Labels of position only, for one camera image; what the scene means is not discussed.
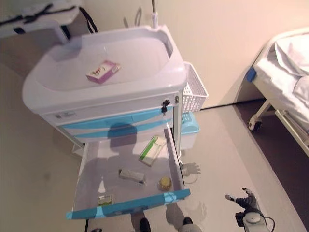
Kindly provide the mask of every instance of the beige floor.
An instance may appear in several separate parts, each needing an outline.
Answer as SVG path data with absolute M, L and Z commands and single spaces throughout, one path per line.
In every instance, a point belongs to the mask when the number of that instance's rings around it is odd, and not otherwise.
M 0 231 L 84 231 L 84 220 L 65 220 L 81 159 L 70 153 L 71 142 L 23 105 L 22 80 L 7 67 L 0 69 Z M 153 231 L 176 231 L 182 218 L 190 216 L 205 232 L 241 232 L 234 219 L 241 208 L 224 198 L 244 196 L 241 187 L 256 193 L 264 215 L 275 219 L 275 231 L 306 231 L 235 109 L 221 107 L 196 116 L 201 132 L 182 160 L 198 165 L 201 174 L 184 178 L 192 193 L 185 201 L 144 212 Z M 138 217 L 90 220 L 89 229 L 133 231 Z

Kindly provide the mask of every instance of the bed frame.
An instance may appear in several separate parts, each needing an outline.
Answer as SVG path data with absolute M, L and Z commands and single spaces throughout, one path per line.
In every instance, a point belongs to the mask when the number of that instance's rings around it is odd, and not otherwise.
M 252 82 L 259 91 L 264 95 L 266 101 L 261 108 L 252 116 L 249 121 L 248 127 L 251 131 L 257 131 L 262 124 L 262 117 L 276 115 L 283 125 L 287 128 L 290 134 L 298 142 L 300 147 L 304 150 L 306 155 L 309 157 L 309 135 L 302 129 L 302 127 L 289 115 L 289 112 L 285 110 L 285 106 L 280 102 L 269 89 L 269 86 L 261 81 L 260 78 L 256 78 L 257 73 L 254 70 L 255 65 L 264 57 L 266 57 L 272 49 L 274 49 L 274 43 L 276 40 L 284 37 L 295 36 L 309 33 L 309 27 L 293 30 L 272 38 L 266 43 L 261 49 L 260 53 L 256 57 L 255 61 L 246 73 L 246 79 Z

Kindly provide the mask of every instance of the open drawer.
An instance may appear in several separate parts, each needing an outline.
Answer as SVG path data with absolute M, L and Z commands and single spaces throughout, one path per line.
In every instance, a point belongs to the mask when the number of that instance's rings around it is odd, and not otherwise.
M 140 153 L 154 135 L 165 137 L 163 147 L 151 167 L 139 161 Z M 121 179 L 119 169 L 146 176 L 145 184 Z M 158 182 L 169 176 L 169 192 L 159 190 Z M 112 195 L 113 204 L 98 207 L 99 196 Z M 67 219 L 105 218 L 129 214 L 176 202 L 190 195 L 184 189 L 170 129 L 148 130 L 110 140 L 87 143 L 79 171 L 72 211 Z

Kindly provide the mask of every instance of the pink medicine box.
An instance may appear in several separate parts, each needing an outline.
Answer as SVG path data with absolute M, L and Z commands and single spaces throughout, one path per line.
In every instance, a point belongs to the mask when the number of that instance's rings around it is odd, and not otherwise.
M 111 62 L 109 60 L 105 60 L 95 70 L 92 70 L 88 74 L 86 74 L 86 76 L 89 81 L 102 84 L 112 75 L 114 75 L 114 73 L 118 72 L 120 68 L 121 68 L 120 64 Z

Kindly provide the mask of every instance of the robotic arm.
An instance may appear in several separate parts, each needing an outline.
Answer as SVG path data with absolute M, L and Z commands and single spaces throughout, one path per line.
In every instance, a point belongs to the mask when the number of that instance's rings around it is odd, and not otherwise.
M 235 213 L 235 218 L 238 226 L 244 227 L 245 232 L 270 232 L 267 228 L 266 220 L 255 198 L 255 195 L 248 188 L 242 188 L 246 191 L 248 197 L 236 198 L 231 195 L 225 195 L 230 201 L 236 202 L 239 206 L 245 209 L 244 212 Z

